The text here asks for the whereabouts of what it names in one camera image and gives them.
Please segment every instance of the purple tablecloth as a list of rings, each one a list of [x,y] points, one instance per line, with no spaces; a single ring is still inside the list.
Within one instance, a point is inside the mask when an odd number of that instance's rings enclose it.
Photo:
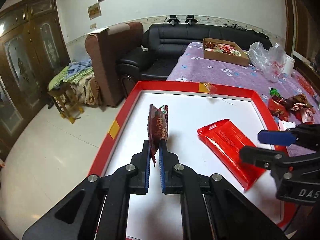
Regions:
[[[320,123],[320,111],[316,107],[313,98],[298,83],[296,77],[300,76],[295,71],[291,77],[281,76],[277,83],[269,82],[262,73],[254,66],[242,67],[230,63],[203,58],[203,46],[200,42],[192,42],[187,47],[185,53],[179,58],[178,63],[172,70],[167,80],[210,82],[212,84],[221,84],[236,86],[255,90],[265,104],[270,98],[270,88],[276,88],[284,98],[292,97],[304,93],[310,104],[314,106],[316,114],[315,123]],[[300,121],[290,114],[290,122],[300,124]],[[312,151],[291,145],[287,148],[290,156],[304,155]]]

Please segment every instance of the clear plastic bag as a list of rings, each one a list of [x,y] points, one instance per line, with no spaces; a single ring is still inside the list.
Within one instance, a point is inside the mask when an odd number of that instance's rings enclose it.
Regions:
[[[258,41],[250,46],[249,58],[251,63],[263,72],[266,79],[275,83],[283,72],[287,54],[278,43],[266,50]]]

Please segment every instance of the floor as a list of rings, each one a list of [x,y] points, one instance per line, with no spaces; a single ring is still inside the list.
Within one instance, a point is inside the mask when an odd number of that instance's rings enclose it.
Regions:
[[[45,106],[26,127],[0,172],[0,216],[18,239],[87,176],[119,110],[85,106],[71,124]]]

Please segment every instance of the silver screw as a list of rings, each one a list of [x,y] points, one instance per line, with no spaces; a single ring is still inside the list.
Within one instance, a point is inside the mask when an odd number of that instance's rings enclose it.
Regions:
[[[283,175],[284,179],[291,179],[292,178],[292,173],[287,172]]]
[[[182,171],[182,170],[184,169],[184,166],[183,166],[182,164],[176,164],[176,165],[174,166],[174,168],[175,168],[175,170],[177,170],[177,171]]]
[[[90,182],[95,182],[97,179],[98,179],[98,176],[94,174],[88,177],[88,181]]]
[[[220,181],[220,180],[222,180],[222,176],[218,173],[215,173],[212,175],[212,179],[215,181]]]
[[[281,155],[281,154],[277,154],[277,155],[275,155],[275,158],[276,158],[276,159],[281,159],[281,158],[282,158],[282,155]]]
[[[136,168],[136,166],[134,164],[128,164],[125,169],[127,171],[133,171]]]

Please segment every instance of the brown upholstered armrest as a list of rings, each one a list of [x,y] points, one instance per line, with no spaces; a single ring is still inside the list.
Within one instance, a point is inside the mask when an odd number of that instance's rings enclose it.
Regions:
[[[89,34],[85,48],[92,59],[95,79],[105,105],[117,106],[123,91],[116,74],[116,60],[141,45],[143,26],[140,22],[117,24],[100,33]]]

